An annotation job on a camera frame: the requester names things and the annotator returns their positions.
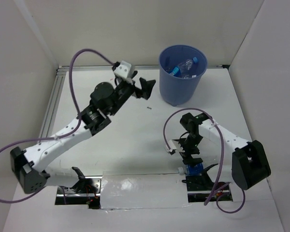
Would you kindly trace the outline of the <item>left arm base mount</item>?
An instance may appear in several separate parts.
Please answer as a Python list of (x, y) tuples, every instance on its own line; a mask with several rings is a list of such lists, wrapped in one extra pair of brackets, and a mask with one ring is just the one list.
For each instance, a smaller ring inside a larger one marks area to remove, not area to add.
[(86, 205), (88, 209), (101, 208), (102, 176), (86, 176), (85, 181), (72, 188), (58, 187), (55, 205)]

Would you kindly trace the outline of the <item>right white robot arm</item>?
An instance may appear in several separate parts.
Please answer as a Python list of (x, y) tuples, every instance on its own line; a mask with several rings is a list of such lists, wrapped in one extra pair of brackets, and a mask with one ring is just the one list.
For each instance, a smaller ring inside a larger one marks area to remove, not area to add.
[(222, 168), (217, 164), (208, 168), (209, 173), (201, 178), (201, 184), (205, 189), (213, 189), (218, 184), (217, 174), (220, 174), (222, 182), (235, 183), (243, 190), (250, 189), (271, 175), (267, 156), (259, 141), (250, 142), (236, 136), (204, 113), (197, 116), (191, 113), (184, 114), (180, 124), (188, 136), (173, 140), (171, 153), (178, 151), (183, 163), (189, 167), (195, 167), (203, 161), (201, 158), (193, 157), (199, 154), (198, 145), (203, 138), (216, 145), (224, 145), (226, 164)]

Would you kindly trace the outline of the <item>crushed blue label bottle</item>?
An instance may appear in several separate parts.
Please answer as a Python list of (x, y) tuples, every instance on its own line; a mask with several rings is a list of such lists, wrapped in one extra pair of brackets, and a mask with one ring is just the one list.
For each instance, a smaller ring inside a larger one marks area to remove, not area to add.
[(178, 167), (177, 170), (180, 175), (197, 176), (200, 175), (203, 171), (203, 164), (199, 163), (194, 167), (192, 167), (191, 165), (183, 165), (181, 167)]

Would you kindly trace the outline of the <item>small clear bottle white cap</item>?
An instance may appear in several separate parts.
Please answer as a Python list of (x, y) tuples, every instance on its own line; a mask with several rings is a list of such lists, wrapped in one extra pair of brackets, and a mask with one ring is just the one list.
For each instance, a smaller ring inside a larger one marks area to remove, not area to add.
[(192, 75), (192, 74), (186, 73), (186, 74), (181, 75), (181, 77), (183, 79), (191, 79), (191, 78), (198, 78), (199, 76), (196, 74)]

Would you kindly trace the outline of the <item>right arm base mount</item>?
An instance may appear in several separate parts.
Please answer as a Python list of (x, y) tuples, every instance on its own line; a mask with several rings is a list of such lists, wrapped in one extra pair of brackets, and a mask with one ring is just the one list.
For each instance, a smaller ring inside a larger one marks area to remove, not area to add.
[(210, 165), (197, 176), (186, 176), (182, 183), (186, 184), (189, 203), (203, 203), (212, 190), (214, 182), (210, 179), (207, 171), (214, 167)]

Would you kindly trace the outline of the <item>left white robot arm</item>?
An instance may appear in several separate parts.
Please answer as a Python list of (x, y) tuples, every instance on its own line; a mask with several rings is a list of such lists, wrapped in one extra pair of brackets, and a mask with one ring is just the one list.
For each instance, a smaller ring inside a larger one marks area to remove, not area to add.
[(87, 140), (110, 123), (113, 116), (130, 96), (150, 98), (155, 80), (140, 78), (141, 87), (132, 79), (121, 79), (116, 87), (109, 82), (99, 83), (90, 95), (89, 105), (70, 124), (54, 134), (53, 139), (42, 141), (26, 149), (11, 150), (11, 168), (25, 194), (31, 194), (50, 185), (55, 174), (46, 172), (48, 165), (78, 143)]

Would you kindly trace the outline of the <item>blue label water bottle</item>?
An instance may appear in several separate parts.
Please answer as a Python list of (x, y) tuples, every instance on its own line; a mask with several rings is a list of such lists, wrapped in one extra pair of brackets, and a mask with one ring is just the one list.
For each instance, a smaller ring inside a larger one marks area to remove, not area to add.
[(189, 71), (196, 64), (198, 64), (198, 59), (196, 57), (187, 59), (174, 66), (169, 74), (176, 77), (189, 78)]

